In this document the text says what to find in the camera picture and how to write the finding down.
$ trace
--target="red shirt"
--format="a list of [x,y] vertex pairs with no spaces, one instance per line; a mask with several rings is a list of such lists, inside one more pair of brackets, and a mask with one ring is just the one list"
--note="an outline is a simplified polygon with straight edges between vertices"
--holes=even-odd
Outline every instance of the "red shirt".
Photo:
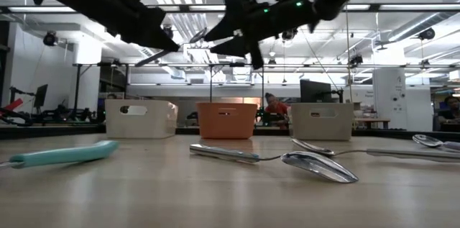
[[286,106],[284,103],[278,102],[275,107],[273,106],[267,106],[265,108],[265,112],[268,113],[278,113],[281,115],[286,115],[288,114],[288,106]]

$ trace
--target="spoon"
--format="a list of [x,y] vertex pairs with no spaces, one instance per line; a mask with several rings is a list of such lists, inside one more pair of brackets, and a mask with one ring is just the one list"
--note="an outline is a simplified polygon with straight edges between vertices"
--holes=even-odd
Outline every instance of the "spoon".
[[304,150],[315,152],[320,155],[324,155],[328,158],[336,157],[337,155],[350,153],[350,152],[365,152],[372,156],[390,156],[394,158],[409,158],[409,159],[421,159],[431,160],[440,163],[460,163],[460,155],[458,153],[449,152],[415,152],[407,150],[381,150],[381,149],[366,149],[366,150],[348,150],[344,152],[335,153],[333,150],[322,148],[319,146],[311,145],[307,142],[300,141],[297,139],[291,139],[297,146]]
[[313,152],[288,152],[271,158],[261,158],[257,154],[227,150],[220,147],[205,145],[190,145],[190,152],[197,155],[212,156],[226,160],[239,160],[247,163],[257,163],[281,158],[281,161],[304,170],[310,171],[323,178],[338,183],[353,183],[359,179],[351,171],[333,160]]
[[459,142],[443,142],[437,140],[434,137],[429,137],[424,134],[416,134],[412,136],[412,140],[417,142],[418,144],[425,145],[429,148],[438,148],[438,147],[445,147],[452,150],[460,150],[460,143]]

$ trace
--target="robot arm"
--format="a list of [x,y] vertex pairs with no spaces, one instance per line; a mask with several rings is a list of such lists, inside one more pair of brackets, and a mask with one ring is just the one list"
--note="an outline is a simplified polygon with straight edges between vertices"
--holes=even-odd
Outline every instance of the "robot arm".
[[335,19],[348,0],[278,0],[276,4],[256,0],[224,0],[224,18],[204,37],[214,41],[234,37],[211,48],[212,53],[244,57],[251,53],[254,69],[264,64],[258,42],[279,37],[281,32],[308,24],[313,32],[320,20]]

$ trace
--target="storage bin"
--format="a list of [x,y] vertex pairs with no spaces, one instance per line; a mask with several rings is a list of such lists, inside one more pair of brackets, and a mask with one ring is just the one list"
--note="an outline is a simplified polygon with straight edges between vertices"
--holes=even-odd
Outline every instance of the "storage bin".
[[173,136],[178,107],[168,101],[107,99],[108,138],[161,139]]
[[290,134],[299,140],[344,140],[351,138],[353,104],[295,103],[288,111]]
[[256,104],[197,103],[200,135],[205,139],[248,139],[254,131]]

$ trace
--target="person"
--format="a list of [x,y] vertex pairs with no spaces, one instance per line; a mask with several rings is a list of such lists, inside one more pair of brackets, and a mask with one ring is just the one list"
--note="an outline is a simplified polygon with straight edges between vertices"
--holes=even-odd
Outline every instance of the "person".
[[438,113],[439,123],[460,123],[460,107],[459,98],[448,96],[444,99],[444,103],[449,107],[449,110],[440,111]]
[[283,120],[272,122],[272,124],[276,124],[277,126],[280,127],[280,129],[287,129],[288,106],[280,102],[275,95],[268,93],[268,92],[265,94],[265,99],[267,100],[267,103],[268,103],[268,106],[265,108],[265,112],[280,114],[284,117]]

